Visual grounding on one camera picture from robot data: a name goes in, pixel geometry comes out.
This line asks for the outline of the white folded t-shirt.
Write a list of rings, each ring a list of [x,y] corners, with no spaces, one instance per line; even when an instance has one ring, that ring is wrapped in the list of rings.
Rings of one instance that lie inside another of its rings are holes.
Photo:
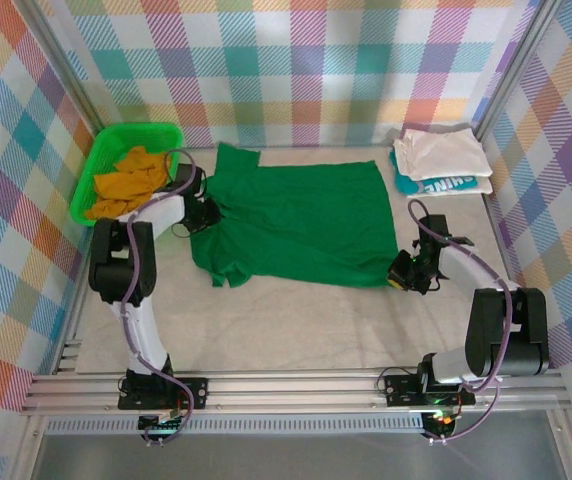
[[[393,150],[399,172],[415,181],[492,174],[471,128],[444,133],[407,129],[394,141]]]

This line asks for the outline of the right controller circuit board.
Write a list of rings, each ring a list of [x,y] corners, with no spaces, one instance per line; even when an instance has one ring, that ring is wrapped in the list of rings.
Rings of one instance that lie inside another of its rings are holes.
[[[451,437],[455,433],[456,421],[460,418],[459,415],[448,415],[441,410],[422,413],[421,417],[422,435],[432,440]]]

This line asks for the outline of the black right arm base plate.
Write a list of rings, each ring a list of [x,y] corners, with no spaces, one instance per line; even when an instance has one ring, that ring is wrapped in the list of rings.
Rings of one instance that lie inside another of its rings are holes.
[[[388,375],[384,390],[388,407],[474,406],[476,398],[458,384],[424,385],[415,375]]]

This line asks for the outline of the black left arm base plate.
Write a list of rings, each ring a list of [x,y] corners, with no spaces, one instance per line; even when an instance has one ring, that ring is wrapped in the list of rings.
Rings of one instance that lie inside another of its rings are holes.
[[[208,379],[180,378],[191,391],[194,408],[206,407]],[[189,408],[190,399],[184,389],[155,375],[124,376],[118,381],[119,410],[170,410]]]

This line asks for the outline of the left controller circuit board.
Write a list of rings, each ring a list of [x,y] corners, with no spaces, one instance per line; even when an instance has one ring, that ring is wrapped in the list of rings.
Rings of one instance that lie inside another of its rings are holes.
[[[142,434],[171,435],[181,428],[183,416],[166,418],[158,415],[142,415],[137,420],[137,430]]]

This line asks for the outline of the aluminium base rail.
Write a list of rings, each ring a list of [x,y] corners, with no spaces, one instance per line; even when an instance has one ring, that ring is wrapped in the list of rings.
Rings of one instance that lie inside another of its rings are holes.
[[[442,400],[426,406],[405,401],[389,407],[375,386],[375,370],[206,372],[209,379],[202,414],[326,414],[385,411],[455,411]],[[26,415],[120,414],[119,376],[47,375],[33,381],[24,401]],[[566,409],[570,395],[561,375],[506,378],[497,411]]]

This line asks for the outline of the white t-shirt with teal print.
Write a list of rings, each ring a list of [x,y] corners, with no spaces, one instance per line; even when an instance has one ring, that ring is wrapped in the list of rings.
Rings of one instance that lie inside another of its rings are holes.
[[[488,177],[449,176],[420,181],[411,180],[407,196],[413,198],[468,194],[489,195],[492,192],[493,187]]]

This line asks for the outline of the teal folded t-shirt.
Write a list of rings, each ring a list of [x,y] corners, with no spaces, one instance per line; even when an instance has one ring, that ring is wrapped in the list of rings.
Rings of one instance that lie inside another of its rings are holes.
[[[394,169],[394,183],[397,190],[405,196],[417,195],[423,192],[423,184],[403,175],[398,166],[394,149],[390,151],[389,158]]]

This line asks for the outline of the green t-shirt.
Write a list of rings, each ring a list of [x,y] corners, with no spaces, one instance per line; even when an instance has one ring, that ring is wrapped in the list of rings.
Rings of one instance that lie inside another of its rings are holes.
[[[215,286],[253,276],[380,288],[398,254],[389,195],[373,160],[263,166],[257,151],[222,143],[207,196],[222,220],[192,234],[197,267]]]

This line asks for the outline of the green plastic basket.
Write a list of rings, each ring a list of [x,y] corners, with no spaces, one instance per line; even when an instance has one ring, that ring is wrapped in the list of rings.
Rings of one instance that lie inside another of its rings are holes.
[[[97,200],[94,176],[113,172],[117,162],[138,146],[149,153],[166,153],[184,146],[184,134],[178,125],[168,122],[119,123],[103,129],[95,137],[70,203],[75,222],[85,227],[95,224],[86,217]]]

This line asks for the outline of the mustard yellow t-shirt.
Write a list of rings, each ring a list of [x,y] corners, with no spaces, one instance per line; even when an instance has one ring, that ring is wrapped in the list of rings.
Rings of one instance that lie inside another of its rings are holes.
[[[164,153],[133,147],[110,173],[94,176],[97,199],[85,212],[88,220],[115,219],[148,202],[170,181],[171,160]]]

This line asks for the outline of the aluminium frame post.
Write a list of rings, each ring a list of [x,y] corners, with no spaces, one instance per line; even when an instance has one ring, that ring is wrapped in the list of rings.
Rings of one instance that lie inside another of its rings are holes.
[[[93,134],[99,133],[104,128],[104,124],[92,105],[91,98],[82,81],[75,73],[65,50],[48,23],[47,17],[38,6],[37,0],[12,0],[12,2],[44,51],[53,71],[57,74],[64,89],[86,121],[89,130]]]
[[[500,30],[500,44],[491,58],[497,58],[487,88],[480,99],[472,126],[475,137],[485,142],[521,80],[564,0],[515,0]]]

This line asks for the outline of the controller circuit board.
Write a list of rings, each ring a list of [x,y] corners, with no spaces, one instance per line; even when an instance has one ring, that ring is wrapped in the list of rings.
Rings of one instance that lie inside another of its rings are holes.
[[[421,417],[422,435],[432,440],[451,437],[455,433],[456,421],[460,418],[459,415],[448,415],[441,410],[422,413]]]
[[[142,434],[171,435],[181,428],[183,416],[166,418],[158,415],[142,415],[137,420],[137,430]]]

